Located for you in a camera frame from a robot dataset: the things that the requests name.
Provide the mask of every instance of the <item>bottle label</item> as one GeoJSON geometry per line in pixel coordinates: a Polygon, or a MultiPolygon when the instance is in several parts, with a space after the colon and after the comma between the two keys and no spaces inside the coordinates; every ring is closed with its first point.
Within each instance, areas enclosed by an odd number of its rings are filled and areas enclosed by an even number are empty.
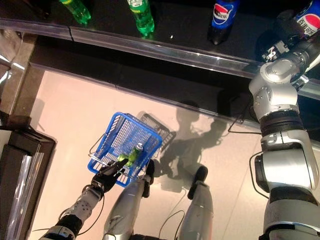
{"type": "Polygon", "coordinates": [[[320,0],[311,1],[295,16],[297,23],[304,29],[304,35],[311,37],[320,29],[320,0]]]}
{"type": "Polygon", "coordinates": [[[127,0],[130,9],[134,13],[142,13],[148,7],[148,0],[127,0]]]}
{"type": "Polygon", "coordinates": [[[226,29],[234,23],[239,1],[217,0],[213,8],[212,27],[226,29]]]}

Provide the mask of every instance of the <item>pepsi bottle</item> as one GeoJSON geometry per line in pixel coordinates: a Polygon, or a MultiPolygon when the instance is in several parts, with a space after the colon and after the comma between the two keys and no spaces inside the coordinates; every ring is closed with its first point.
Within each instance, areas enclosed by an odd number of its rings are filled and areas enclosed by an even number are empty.
{"type": "Polygon", "coordinates": [[[308,39],[320,30],[320,0],[312,0],[294,19],[304,30],[308,39]]]}
{"type": "Polygon", "coordinates": [[[228,39],[240,0],[216,0],[208,39],[218,45],[228,39]]]}

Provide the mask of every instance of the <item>robot leg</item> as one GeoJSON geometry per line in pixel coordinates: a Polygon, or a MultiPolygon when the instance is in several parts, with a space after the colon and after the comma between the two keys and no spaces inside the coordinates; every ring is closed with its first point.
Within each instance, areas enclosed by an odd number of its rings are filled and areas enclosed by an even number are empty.
{"type": "Polygon", "coordinates": [[[190,188],[188,197],[192,202],[183,220],[179,240],[211,240],[214,210],[209,186],[203,182],[207,173],[207,168],[202,166],[195,175],[195,180],[200,180],[194,181],[190,188]],[[197,176],[201,171],[206,172],[205,176],[197,176]]]}
{"type": "Polygon", "coordinates": [[[128,240],[134,231],[140,200],[149,176],[132,181],[120,194],[105,224],[103,240],[128,240]]]}

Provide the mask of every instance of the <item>bottle cap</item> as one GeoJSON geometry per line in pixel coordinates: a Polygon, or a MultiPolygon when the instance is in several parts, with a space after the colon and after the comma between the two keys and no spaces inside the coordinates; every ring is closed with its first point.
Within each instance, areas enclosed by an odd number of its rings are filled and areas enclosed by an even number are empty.
{"type": "Polygon", "coordinates": [[[135,148],[138,149],[139,151],[143,151],[144,150],[144,146],[140,142],[135,146],[135,148]]]}

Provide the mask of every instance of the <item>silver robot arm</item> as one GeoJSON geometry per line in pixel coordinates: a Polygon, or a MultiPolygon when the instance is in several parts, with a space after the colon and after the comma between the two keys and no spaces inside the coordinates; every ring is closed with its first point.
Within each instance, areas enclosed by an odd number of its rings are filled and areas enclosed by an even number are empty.
{"type": "Polygon", "coordinates": [[[259,240],[319,240],[320,206],[311,192],[319,170],[297,103],[303,84],[298,80],[319,49],[319,39],[301,42],[283,58],[264,64],[249,85],[262,134],[256,182],[270,193],[259,240]]]}
{"type": "Polygon", "coordinates": [[[128,159],[105,166],[92,178],[91,184],[84,187],[76,202],[69,207],[57,224],[51,227],[40,240],[74,240],[79,234],[85,220],[92,213],[97,203],[116,183],[121,175],[123,166],[128,159]]]}

